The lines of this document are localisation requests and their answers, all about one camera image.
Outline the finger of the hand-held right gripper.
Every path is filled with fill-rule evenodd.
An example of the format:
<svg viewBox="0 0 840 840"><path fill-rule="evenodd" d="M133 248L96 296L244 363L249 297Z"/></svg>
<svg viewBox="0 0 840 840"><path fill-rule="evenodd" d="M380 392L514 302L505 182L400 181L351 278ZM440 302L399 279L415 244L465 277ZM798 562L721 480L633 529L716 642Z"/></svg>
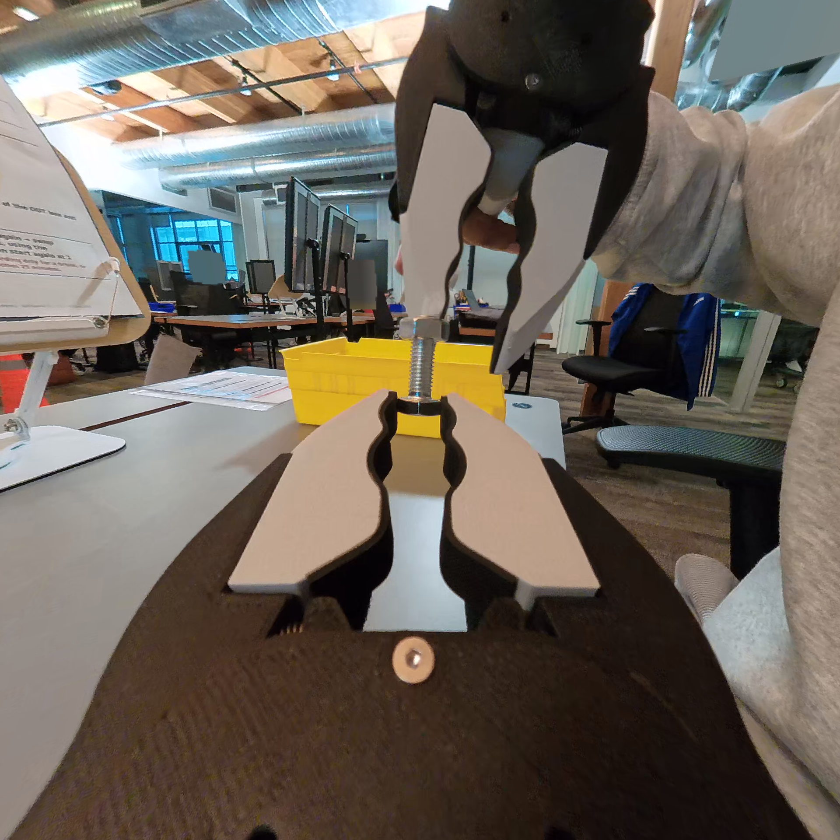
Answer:
<svg viewBox="0 0 840 840"><path fill-rule="evenodd" d="M445 318L463 250L463 218L483 192L491 159L490 145L465 111L433 105L400 221L408 318Z"/></svg>
<svg viewBox="0 0 840 840"><path fill-rule="evenodd" d="M606 160L602 148L572 144L542 157L522 185L520 251L497 325L494 374L508 371L539 339L581 272Z"/></svg>

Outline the printed instruction sheet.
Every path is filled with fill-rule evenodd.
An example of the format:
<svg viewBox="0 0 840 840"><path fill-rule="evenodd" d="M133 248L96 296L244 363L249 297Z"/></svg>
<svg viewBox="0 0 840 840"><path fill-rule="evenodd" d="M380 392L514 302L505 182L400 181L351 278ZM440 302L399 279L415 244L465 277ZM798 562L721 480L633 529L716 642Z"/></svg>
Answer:
<svg viewBox="0 0 840 840"><path fill-rule="evenodd" d="M73 181L23 103L1 81L3 320L138 318L141 309Z"/></svg>

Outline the grey hanging panel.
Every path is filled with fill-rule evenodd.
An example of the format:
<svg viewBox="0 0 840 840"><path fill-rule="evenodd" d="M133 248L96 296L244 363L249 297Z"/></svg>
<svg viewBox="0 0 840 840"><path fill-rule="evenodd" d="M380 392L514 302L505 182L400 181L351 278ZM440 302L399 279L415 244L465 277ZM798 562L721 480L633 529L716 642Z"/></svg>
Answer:
<svg viewBox="0 0 840 840"><path fill-rule="evenodd" d="M838 1L733 1L709 79L738 79L838 50Z"/></svg>

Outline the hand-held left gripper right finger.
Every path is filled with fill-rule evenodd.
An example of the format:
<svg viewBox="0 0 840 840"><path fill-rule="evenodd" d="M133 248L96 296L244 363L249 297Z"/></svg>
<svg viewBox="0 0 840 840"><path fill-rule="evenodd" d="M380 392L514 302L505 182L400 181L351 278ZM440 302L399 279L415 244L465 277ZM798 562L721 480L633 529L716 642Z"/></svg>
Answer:
<svg viewBox="0 0 840 840"><path fill-rule="evenodd" d="M441 573L468 611L509 598L590 598L595 571L535 448L457 394L441 400Z"/></svg>

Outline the grey desk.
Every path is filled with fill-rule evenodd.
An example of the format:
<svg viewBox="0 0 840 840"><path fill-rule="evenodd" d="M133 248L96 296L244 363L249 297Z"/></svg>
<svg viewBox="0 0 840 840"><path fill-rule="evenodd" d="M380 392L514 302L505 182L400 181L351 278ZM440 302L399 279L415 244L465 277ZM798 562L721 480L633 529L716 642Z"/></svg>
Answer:
<svg viewBox="0 0 840 840"><path fill-rule="evenodd" d="M227 580L308 434L289 407L125 419L127 451L2 495L2 838L525 837L535 770L352 688L320 605Z"/></svg>

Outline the orange traffic cone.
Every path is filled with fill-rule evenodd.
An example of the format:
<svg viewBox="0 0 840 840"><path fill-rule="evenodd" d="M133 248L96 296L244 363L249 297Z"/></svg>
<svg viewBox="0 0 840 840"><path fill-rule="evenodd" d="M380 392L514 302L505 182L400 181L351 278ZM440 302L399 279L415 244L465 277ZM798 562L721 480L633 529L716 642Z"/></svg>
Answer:
<svg viewBox="0 0 840 840"><path fill-rule="evenodd" d="M33 353L1 355L2 414L10 414L18 409L28 380L29 363L33 358Z"/></svg>

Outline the yellow plastic bin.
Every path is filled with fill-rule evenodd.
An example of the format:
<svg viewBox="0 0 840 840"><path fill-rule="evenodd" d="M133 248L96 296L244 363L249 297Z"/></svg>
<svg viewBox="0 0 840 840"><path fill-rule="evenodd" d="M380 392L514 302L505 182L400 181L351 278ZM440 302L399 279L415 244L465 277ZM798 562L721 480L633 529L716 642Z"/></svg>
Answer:
<svg viewBox="0 0 840 840"><path fill-rule="evenodd" d="M374 392L408 394L412 345L402 339L344 337L281 352L300 424L320 426ZM501 376L490 373L486 345L438 342L434 352L434 398L457 393L504 421L507 401Z"/></svg>

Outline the person's right forearm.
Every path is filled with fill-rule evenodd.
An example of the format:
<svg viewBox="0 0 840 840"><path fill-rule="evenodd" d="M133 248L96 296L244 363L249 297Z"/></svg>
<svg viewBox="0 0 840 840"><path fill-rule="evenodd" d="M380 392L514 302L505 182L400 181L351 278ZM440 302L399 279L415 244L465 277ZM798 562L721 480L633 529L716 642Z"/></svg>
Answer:
<svg viewBox="0 0 840 840"><path fill-rule="evenodd" d="M657 93L637 179L593 259L604 278L838 333L839 86L760 121Z"/></svg>

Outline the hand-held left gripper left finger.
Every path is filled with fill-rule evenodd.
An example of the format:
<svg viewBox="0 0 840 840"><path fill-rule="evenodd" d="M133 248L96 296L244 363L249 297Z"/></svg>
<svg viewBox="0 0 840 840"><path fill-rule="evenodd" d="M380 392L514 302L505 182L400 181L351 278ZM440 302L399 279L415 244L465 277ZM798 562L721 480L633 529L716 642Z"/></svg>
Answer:
<svg viewBox="0 0 840 840"><path fill-rule="evenodd" d="M313 430L289 456L227 580L239 594L304 596L376 554L391 532L394 393L374 392Z"/></svg>

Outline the large silver ceiling duct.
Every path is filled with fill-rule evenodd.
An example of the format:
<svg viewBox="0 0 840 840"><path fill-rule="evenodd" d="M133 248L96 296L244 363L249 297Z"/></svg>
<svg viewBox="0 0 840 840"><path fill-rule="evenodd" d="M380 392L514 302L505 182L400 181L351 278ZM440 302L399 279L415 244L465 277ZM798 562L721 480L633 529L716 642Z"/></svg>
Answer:
<svg viewBox="0 0 840 840"><path fill-rule="evenodd" d="M85 2L2 34L1 71L19 97L333 35L421 13L419 1Z"/></svg>

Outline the black computer monitor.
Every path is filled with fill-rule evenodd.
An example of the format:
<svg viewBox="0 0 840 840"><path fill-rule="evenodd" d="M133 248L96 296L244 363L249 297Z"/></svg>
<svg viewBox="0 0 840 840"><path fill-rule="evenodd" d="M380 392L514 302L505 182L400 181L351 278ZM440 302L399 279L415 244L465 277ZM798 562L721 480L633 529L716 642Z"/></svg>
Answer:
<svg viewBox="0 0 840 840"><path fill-rule="evenodd" d="M345 294L349 263L354 258L359 222L334 205L324 210L321 240L322 290Z"/></svg>
<svg viewBox="0 0 840 840"><path fill-rule="evenodd" d="M320 267L319 196L291 177L286 189L284 278L290 291L314 292Z"/></svg>

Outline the blue striped jacket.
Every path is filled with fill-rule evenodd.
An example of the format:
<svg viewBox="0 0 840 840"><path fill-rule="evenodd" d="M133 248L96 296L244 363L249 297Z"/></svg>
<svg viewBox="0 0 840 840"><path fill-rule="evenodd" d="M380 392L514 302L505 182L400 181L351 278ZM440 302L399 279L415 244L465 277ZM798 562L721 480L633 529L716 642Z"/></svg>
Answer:
<svg viewBox="0 0 840 840"><path fill-rule="evenodd" d="M692 409L714 388L721 340L721 302L708 293L672 295L651 283L631 287L612 314L609 357L665 372L644 389Z"/></svg>

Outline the silver threaded bolt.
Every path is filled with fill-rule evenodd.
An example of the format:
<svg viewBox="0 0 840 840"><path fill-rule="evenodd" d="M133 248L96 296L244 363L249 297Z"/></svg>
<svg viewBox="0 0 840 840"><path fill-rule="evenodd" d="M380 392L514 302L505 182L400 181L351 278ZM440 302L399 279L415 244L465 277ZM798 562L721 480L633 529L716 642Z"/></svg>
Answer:
<svg viewBox="0 0 840 840"><path fill-rule="evenodd" d="M411 345L408 392L397 400L398 410L415 417L438 416L440 401L432 397L434 357L437 345L443 341L424 339L407 342Z"/></svg>

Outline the laminated paper sheet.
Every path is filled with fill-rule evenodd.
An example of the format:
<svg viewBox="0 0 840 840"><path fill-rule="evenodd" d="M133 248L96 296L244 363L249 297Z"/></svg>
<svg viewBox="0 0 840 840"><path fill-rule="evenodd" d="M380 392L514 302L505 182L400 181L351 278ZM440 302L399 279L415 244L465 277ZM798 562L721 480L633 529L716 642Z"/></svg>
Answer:
<svg viewBox="0 0 840 840"><path fill-rule="evenodd" d="M130 391L136 396L179 403L243 408L249 411L268 411L292 400L288 378L279 373L259 370L216 371L190 376L181 380L145 385Z"/></svg>

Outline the white document stand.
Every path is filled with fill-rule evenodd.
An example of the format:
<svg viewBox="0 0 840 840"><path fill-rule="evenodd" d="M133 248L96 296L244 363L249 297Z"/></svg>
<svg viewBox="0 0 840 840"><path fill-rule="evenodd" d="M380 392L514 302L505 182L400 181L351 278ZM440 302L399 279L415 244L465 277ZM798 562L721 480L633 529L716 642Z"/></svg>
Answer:
<svg viewBox="0 0 840 840"><path fill-rule="evenodd" d="M2 319L2 354L34 354L21 403L15 412L2 418L2 490L116 454L125 448L124 440L118 437L57 425L37 426L36 415L61 350L101 349L128 343L139 338L151 323L149 306L142 298L139 284L121 256L109 226L73 167L59 152L58 155L77 186L87 191L86 203L93 210L110 254L119 262L120 275L139 304L141 315L138 318Z"/></svg>

